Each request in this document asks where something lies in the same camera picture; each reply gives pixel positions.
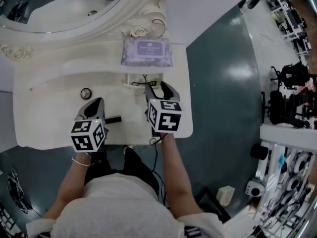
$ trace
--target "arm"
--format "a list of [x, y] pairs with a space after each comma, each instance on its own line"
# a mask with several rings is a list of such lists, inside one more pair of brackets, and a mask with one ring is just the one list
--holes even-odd
[[[87, 154], [79, 153], [75, 159], [80, 163], [90, 164], [90, 156]], [[75, 162], [72, 163], [59, 188], [54, 205], [42, 217], [43, 219], [56, 220], [68, 203], [82, 197], [87, 169], [88, 167]]]
[[179, 155], [173, 134], [162, 140], [163, 176], [171, 213], [177, 219], [202, 213], [192, 194], [189, 177]]

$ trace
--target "sneaker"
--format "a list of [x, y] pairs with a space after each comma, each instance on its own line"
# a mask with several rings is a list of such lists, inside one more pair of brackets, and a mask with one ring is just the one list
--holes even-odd
[[128, 147], [133, 150], [134, 147], [135, 147], [135, 145], [126, 145], [126, 146], [124, 146], [124, 148], [123, 148], [123, 154], [124, 154], [124, 155], [125, 155], [125, 150], [126, 150]]

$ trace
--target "person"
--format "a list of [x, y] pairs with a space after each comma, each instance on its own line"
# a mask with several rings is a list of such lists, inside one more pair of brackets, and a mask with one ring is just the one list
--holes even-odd
[[173, 134], [161, 138], [169, 210], [158, 202], [159, 183], [133, 149], [124, 149], [121, 171], [111, 169], [105, 153], [79, 153], [51, 209], [27, 224], [28, 237], [224, 237], [218, 216], [194, 200]]

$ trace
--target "black pants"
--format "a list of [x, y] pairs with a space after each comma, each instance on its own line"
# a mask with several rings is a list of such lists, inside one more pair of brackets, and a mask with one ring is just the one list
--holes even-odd
[[101, 161], [100, 163], [93, 164], [86, 173], [85, 184], [94, 178], [120, 173], [127, 176], [135, 176], [146, 182], [151, 186], [155, 193], [159, 194], [159, 183], [153, 175], [152, 171], [142, 162], [139, 155], [136, 154], [131, 148], [125, 150], [124, 167], [123, 170], [111, 169], [107, 159], [106, 152], [98, 152], [93, 155], [91, 164], [94, 161]]

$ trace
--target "bracelet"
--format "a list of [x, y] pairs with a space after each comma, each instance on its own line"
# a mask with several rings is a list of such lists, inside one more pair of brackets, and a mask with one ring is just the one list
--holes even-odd
[[81, 163], [81, 162], [79, 162], [79, 161], [75, 160], [75, 157], [72, 157], [72, 158], [71, 158], [71, 160], [72, 160], [73, 162], [75, 162], [75, 163], [79, 164], [79, 165], [84, 166], [84, 167], [90, 167], [90, 164], [89, 164], [89, 165], [87, 165], [87, 164], [83, 164], [83, 163]]

